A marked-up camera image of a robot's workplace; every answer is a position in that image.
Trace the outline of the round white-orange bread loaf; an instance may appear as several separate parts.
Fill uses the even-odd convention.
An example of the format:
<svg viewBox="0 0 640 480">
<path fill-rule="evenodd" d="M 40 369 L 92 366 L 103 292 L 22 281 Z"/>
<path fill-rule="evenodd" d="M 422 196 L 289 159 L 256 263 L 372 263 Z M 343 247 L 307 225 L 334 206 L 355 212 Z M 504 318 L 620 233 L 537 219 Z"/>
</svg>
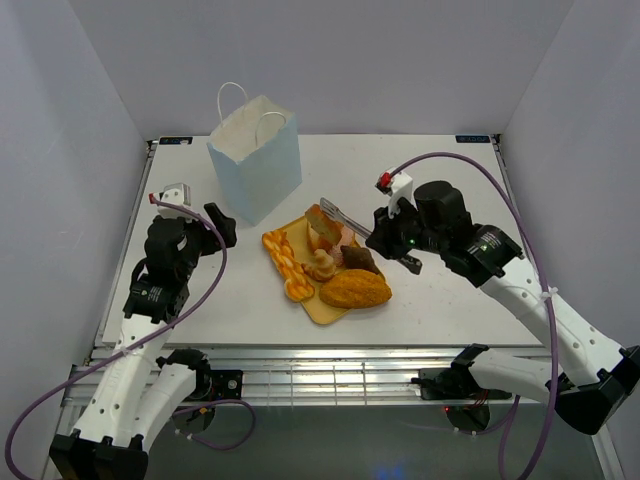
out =
<svg viewBox="0 0 640 480">
<path fill-rule="evenodd" d="M 343 225 L 329 218 L 318 204 L 311 205 L 305 212 L 307 221 L 307 244 L 311 252 L 318 249 L 329 252 L 343 237 Z"/>
</svg>

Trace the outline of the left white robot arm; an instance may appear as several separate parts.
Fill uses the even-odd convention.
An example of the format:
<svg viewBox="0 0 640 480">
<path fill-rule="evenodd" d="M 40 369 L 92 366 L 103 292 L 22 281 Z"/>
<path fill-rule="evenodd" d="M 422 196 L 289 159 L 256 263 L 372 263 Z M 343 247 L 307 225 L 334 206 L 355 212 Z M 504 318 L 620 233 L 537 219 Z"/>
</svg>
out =
<svg viewBox="0 0 640 480">
<path fill-rule="evenodd" d="M 65 479 L 141 479 L 149 450 L 184 400 L 209 400 L 213 380 L 205 355 L 192 348 L 160 352 L 187 315 L 188 282 L 199 260 L 237 243 L 236 222 L 208 203 L 199 216 L 180 203 L 154 199 L 145 255 L 135 265 L 121 332 L 89 405 L 49 457 Z"/>
</svg>

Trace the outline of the pink sugared donut bread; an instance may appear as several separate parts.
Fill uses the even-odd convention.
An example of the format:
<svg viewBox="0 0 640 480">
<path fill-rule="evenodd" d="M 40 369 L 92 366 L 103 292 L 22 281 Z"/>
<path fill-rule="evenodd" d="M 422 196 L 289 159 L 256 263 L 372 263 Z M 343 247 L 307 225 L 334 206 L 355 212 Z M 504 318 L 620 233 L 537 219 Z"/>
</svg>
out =
<svg viewBox="0 0 640 480">
<path fill-rule="evenodd" d="M 343 246 L 354 246 L 356 244 L 355 234 L 353 232 L 347 232 L 344 234 L 339 242 L 336 245 L 333 245 L 328 253 L 334 260 L 334 263 L 337 267 L 340 267 L 344 264 L 344 258 L 342 253 Z"/>
</svg>

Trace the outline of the metal food tongs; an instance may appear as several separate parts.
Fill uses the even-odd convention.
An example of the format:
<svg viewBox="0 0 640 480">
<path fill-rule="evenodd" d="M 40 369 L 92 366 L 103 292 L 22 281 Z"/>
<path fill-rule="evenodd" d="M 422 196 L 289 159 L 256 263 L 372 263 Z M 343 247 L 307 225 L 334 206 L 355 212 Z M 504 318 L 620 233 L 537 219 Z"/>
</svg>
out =
<svg viewBox="0 0 640 480">
<path fill-rule="evenodd" d="M 349 216 L 345 215 L 335 204 L 331 201 L 327 200 L 324 197 L 320 198 L 319 201 L 320 209 L 332 220 L 338 221 L 351 228 L 356 234 L 363 237 L 365 240 L 369 238 L 371 235 L 371 231 L 366 227 L 358 223 L 357 221 L 351 219 Z M 422 262 L 411 256 L 405 255 L 400 259 L 396 259 L 396 262 L 400 265 L 404 266 L 407 270 L 409 270 L 414 275 L 419 275 L 422 270 Z"/>
</svg>

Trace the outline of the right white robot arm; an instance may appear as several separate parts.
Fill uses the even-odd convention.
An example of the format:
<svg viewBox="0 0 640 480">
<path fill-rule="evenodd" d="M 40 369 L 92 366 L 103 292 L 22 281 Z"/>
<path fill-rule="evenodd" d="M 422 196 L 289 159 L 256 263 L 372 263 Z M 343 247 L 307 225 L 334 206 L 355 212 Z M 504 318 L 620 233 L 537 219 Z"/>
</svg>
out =
<svg viewBox="0 0 640 480">
<path fill-rule="evenodd" d="M 419 187 L 383 174 L 376 187 L 389 198 L 374 213 L 366 244 L 417 274 L 412 250 L 438 255 L 454 274 L 498 302 L 544 345 L 549 364 L 471 344 L 427 386 L 453 398 L 499 390 L 552 406 L 580 433 L 596 434 L 639 382 L 639 349 L 602 334 L 550 287 L 503 230 L 473 222 L 461 192 L 446 181 Z"/>
</svg>

